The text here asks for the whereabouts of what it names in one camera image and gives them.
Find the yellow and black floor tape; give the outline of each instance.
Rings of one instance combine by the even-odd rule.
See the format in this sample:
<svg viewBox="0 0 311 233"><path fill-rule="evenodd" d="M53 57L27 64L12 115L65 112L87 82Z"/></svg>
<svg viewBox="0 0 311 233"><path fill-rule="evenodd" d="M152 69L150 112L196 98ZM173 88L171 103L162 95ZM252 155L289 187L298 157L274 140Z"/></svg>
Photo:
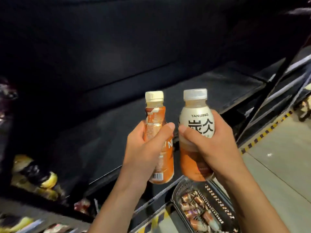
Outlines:
<svg viewBox="0 0 311 233"><path fill-rule="evenodd" d="M153 229L157 228L161 221L163 221L170 215L172 209L173 208L171 205L166 206L166 208L163 208L161 211L159 211L155 216L153 216L152 219L150 219L147 223L145 223L137 231L135 231L135 233L151 232Z"/></svg>
<svg viewBox="0 0 311 233"><path fill-rule="evenodd" d="M269 134L273 129L277 127L281 122L283 122L286 118L288 118L291 114L293 114L292 111L289 111L287 114L284 115L284 117L275 122L273 125L271 125L268 129L266 129L263 133L259 135L253 142L249 143L246 147L241 149L241 154L244 154L247 152L249 149L251 149L255 144L257 144L262 138L264 138L267 134Z"/></svg>

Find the forearm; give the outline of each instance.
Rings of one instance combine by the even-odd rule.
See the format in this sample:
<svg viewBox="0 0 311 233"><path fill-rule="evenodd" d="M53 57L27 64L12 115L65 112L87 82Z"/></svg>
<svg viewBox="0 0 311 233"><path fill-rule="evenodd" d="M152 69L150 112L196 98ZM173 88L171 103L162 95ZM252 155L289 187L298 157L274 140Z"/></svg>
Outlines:
<svg viewBox="0 0 311 233"><path fill-rule="evenodd" d="M142 188L131 183L131 177L122 176L121 173L88 233L127 233L142 193Z"/></svg>
<svg viewBox="0 0 311 233"><path fill-rule="evenodd" d="M289 233L278 213L248 170L239 180L229 181L227 189L242 232Z"/></svg>

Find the barcode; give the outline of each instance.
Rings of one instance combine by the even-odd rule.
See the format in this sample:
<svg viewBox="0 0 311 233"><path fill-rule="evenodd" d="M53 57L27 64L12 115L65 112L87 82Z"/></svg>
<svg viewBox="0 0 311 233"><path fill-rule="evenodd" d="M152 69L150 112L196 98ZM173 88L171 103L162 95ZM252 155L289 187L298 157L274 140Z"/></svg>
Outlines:
<svg viewBox="0 0 311 233"><path fill-rule="evenodd" d="M163 172L161 173L154 173L152 175L152 179L155 181L163 181Z"/></svg>

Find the white and orange bottle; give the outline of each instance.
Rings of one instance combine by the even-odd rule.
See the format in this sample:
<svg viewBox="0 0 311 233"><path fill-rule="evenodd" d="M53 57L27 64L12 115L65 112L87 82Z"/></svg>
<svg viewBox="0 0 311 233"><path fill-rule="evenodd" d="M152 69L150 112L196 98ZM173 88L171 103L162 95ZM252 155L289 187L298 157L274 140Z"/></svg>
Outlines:
<svg viewBox="0 0 311 233"><path fill-rule="evenodd" d="M184 90L185 106L179 124L197 130L202 136L211 138L215 131L214 117L206 105L207 89ZM180 166L182 173L194 181L205 181L213 171L204 161L195 144L179 135Z"/></svg>
<svg viewBox="0 0 311 233"><path fill-rule="evenodd" d="M165 106L163 105L164 95L162 91L146 92L145 94L147 107L146 111L146 127L144 131L144 141L152 139L165 121ZM164 184L169 182L174 175L173 160L173 137L167 139L161 153L159 161L153 171L149 181L154 184Z"/></svg>

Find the bottle cap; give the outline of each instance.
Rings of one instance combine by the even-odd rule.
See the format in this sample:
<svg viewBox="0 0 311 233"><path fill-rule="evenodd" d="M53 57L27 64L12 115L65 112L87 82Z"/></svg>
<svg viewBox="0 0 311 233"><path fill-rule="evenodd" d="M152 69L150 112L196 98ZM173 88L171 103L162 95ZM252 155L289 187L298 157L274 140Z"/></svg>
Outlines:
<svg viewBox="0 0 311 233"><path fill-rule="evenodd" d="M184 101L204 100L207 99L207 89L190 89L184 90Z"/></svg>
<svg viewBox="0 0 311 233"><path fill-rule="evenodd" d="M146 102L163 101L164 95L162 91L146 92L145 99L146 99Z"/></svg>

